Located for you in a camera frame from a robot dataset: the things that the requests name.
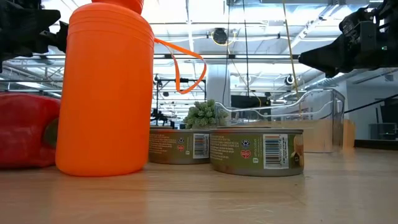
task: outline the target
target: ceiling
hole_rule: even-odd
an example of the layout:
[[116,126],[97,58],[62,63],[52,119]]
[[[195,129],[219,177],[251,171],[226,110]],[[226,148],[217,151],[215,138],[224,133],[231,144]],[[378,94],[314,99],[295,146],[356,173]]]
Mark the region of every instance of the ceiling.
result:
[[[142,12],[151,25],[155,36],[159,39],[173,42],[174,44],[196,53],[207,55],[226,55],[226,46],[215,44],[211,33],[215,28],[224,28],[229,31],[229,51],[232,54],[244,55],[288,55],[287,32],[284,24],[284,10],[282,0],[246,0],[243,10],[242,0],[231,0],[230,7],[223,0],[145,0]],[[341,33],[338,24],[341,20],[369,3],[367,0],[286,0],[287,22],[289,25],[290,40],[293,54],[315,49],[332,43]],[[61,21],[68,22],[72,12],[89,0],[42,0],[46,9],[58,9],[61,12]],[[50,27],[52,32],[59,30],[59,25]],[[49,54],[62,54],[55,48],[50,49]],[[162,45],[155,46],[155,54],[169,54]],[[9,68],[0,74],[3,79],[20,78],[25,80],[37,80],[50,77],[53,80],[63,78],[64,56],[54,56],[50,63],[31,58],[17,58],[4,62],[4,67]],[[225,64],[226,59],[210,58],[207,64]],[[178,60],[182,77],[198,77],[203,69],[203,64],[191,59]],[[162,78],[175,78],[175,69],[172,60],[155,59],[154,74]],[[239,74],[249,74],[251,89],[275,89],[286,90],[284,78],[292,73],[290,60],[249,60],[247,71],[246,59],[228,62],[231,72],[231,90],[233,94],[245,94],[246,86]],[[302,89],[306,83],[323,78],[325,75],[308,66],[299,64],[295,60],[295,72]],[[378,82],[375,78],[368,83]],[[12,84],[7,88],[44,88],[61,90],[62,82],[41,83],[39,86]],[[204,99],[204,93],[197,89],[192,94],[180,95],[173,93],[174,83],[164,87],[170,91],[170,96],[160,98],[162,110],[166,114],[177,114],[184,117],[189,106],[195,100]]]

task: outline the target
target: wooden table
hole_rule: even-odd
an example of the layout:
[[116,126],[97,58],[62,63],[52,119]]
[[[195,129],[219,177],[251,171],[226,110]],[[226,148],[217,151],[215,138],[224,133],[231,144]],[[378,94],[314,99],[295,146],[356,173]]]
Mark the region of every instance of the wooden table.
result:
[[148,164],[107,178],[0,171],[0,223],[398,223],[398,152],[306,154],[304,175]]

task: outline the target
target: orange water bottle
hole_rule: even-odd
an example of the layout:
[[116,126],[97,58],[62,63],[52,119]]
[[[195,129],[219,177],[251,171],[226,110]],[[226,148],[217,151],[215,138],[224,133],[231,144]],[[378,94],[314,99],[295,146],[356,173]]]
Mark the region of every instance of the orange water bottle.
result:
[[[128,174],[147,162],[154,42],[202,58],[155,39],[142,0],[93,1],[70,18],[56,164],[77,176]],[[181,91],[174,62],[177,91],[188,93],[206,66]]]

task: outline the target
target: clear plastic bin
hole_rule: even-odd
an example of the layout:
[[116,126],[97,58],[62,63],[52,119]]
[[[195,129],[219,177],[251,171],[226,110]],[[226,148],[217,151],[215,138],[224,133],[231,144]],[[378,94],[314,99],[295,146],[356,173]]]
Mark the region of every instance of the clear plastic bin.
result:
[[344,103],[344,96],[332,88],[310,90],[283,106],[238,109],[216,103],[216,123],[219,128],[302,129],[305,152],[335,152],[343,146]]

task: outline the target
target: can label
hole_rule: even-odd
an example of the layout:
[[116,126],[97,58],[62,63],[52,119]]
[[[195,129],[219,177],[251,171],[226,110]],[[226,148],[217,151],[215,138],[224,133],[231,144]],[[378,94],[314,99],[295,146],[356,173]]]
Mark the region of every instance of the can label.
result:
[[208,159],[209,134],[150,134],[149,156],[151,159]]
[[301,134],[217,133],[210,159],[235,169],[293,169],[304,166],[302,142]]

